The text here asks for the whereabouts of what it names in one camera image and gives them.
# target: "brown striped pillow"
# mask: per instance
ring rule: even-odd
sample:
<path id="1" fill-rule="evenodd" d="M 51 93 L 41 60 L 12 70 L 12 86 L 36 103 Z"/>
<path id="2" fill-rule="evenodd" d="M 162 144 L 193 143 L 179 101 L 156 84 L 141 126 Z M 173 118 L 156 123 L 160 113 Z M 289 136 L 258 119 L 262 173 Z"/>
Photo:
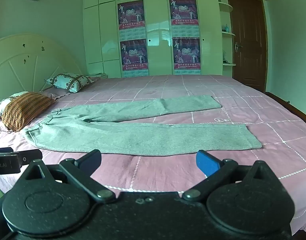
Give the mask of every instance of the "brown striped pillow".
<path id="1" fill-rule="evenodd" d="M 29 92 L 11 101 L 2 115 L 3 124 L 18 132 L 55 101 L 39 93 Z"/>

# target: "baseboard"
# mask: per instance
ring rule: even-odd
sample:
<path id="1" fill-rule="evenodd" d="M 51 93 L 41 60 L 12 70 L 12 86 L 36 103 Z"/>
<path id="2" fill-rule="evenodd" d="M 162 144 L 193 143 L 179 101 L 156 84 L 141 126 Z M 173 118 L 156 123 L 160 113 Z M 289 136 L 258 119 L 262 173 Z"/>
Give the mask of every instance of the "baseboard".
<path id="1" fill-rule="evenodd" d="M 266 92 L 265 94 L 271 97 L 272 99 L 274 99 L 275 101 L 277 101 L 284 108 L 288 109 L 291 113 L 301 118 L 304 122 L 306 122 L 306 114 L 301 112 L 299 109 L 295 108 L 293 105 L 290 105 L 290 103 L 287 103 L 286 101 L 282 100 L 281 98 L 277 97 L 276 95 L 270 92 Z"/>

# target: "patterned pillowcase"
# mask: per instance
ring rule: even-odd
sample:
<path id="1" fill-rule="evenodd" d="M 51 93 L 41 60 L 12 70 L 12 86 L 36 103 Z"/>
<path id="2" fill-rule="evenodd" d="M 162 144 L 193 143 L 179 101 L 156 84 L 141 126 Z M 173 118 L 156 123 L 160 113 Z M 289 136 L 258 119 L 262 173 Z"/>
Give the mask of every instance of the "patterned pillowcase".
<path id="1" fill-rule="evenodd" d="M 53 99 L 39 93 L 21 95 L 6 106 L 2 115 L 3 124 L 18 132 L 54 103 Z"/>
<path id="2" fill-rule="evenodd" d="M 16 93 L 11 95 L 9 98 L 5 98 L 4 100 L 0 101 L 0 118 L 2 118 L 3 112 L 5 107 L 14 99 L 18 98 L 20 95 L 28 93 L 27 91 L 23 91 L 20 93 Z"/>
<path id="3" fill-rule="evenodd" d="M 88 77 L 74 73 L 62 73 L 45 80 L 45 82 L 56 88 L 63 88 L 73 93 L 77 93 L 86 85 L 93 83 Z"/>

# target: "door handle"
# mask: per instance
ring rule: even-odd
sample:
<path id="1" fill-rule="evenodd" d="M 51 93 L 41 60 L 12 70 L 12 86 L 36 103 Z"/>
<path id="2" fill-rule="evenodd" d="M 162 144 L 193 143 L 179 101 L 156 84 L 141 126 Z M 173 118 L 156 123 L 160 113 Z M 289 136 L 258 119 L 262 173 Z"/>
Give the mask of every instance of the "door handle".
<path id="1" fill-rule="evenodd" d="M 236 42 L 236 43 L 235 43 L 235 52 L 238 52 L 238 49 L 239 49 L 239 48 L 243 48 L 243 46 L 238 45 L 238 43 Z"/>

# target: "screw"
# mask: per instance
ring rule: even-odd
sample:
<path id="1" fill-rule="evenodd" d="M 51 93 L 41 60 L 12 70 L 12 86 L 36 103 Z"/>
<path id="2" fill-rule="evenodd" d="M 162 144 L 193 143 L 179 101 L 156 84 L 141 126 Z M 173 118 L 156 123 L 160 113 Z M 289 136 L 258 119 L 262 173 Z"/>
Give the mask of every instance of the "screw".
<path id="1" fill-rule="evenodd" d="M 100 190 L 96 194 L 100 198 L 110 198 L 113 196 L 113 192 L 108 189 Z"/>
<path id="2" fill-rule="evenodd" d="M 147 198 L 145 199 L 145 201 L 146 201 L 146 202 L 152 202 L 152 201 L 154 201 L 154 198 L 152 198 L 152 197 L 147 197 Z"/>
<path id="3" fill-rule="evenodd" d="M 188 191 L 184 192 L 184 195 L 187 198 L 196 198 L 201 195 L 201 192 L 199 192 L 197 189 L 189 189 Z"/>
<path id="4" fill-rule="evenodd" d="M 142 199 L 142 198 L 138 198 L 137 200 L 135 200 L 135 203 L 137 203 L 137 204 L 144 204 L 145 203 L 145 200 L 144 199 Z"/>

